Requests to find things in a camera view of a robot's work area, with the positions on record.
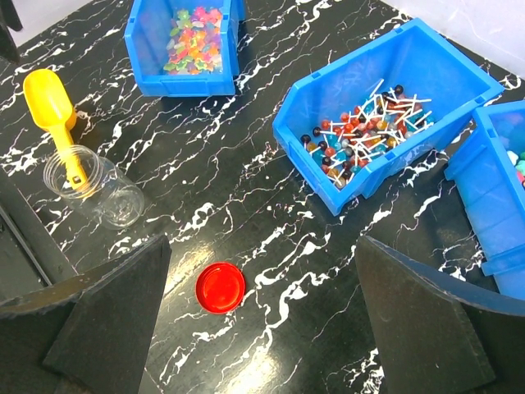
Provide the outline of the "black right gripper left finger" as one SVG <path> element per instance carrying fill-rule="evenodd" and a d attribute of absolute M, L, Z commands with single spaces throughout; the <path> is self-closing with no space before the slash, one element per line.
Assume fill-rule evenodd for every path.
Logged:
<path fill-rule="evenodd" d="M 166 236 L 1 303 L 3 393 L 137 393 L 171 258 Z"/>

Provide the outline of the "blue bin with star candies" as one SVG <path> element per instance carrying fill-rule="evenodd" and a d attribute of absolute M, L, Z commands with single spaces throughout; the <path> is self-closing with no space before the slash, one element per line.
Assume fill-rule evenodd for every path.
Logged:
<path fill-rule="evenodd" d="M 124 39 L 144 96 L 229 96 L 240 74 L 237 55 L 243 1 L 135 1 Z"/>

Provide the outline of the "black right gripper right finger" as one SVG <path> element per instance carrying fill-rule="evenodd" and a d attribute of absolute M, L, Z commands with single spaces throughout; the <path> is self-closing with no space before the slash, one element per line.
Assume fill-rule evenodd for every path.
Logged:
<path fill-rule="evenodd" d="M 390 393 L 522 393 L 524 303 L 370 236 L 356 266 Z"/>

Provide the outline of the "yellow plastic scoop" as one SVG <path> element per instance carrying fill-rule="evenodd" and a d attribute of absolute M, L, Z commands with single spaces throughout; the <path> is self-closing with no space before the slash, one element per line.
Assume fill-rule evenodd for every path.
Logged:
<path fill-rule="evenodd" d="M 71 129 L 76 112 L 61 79 L 48 69 L 32 71 L 24 79 L 23 93 L 35 125 L 52 136 L 67 180 L 74 190 L 79 189 L 87 176 L 73 153 Z"/>

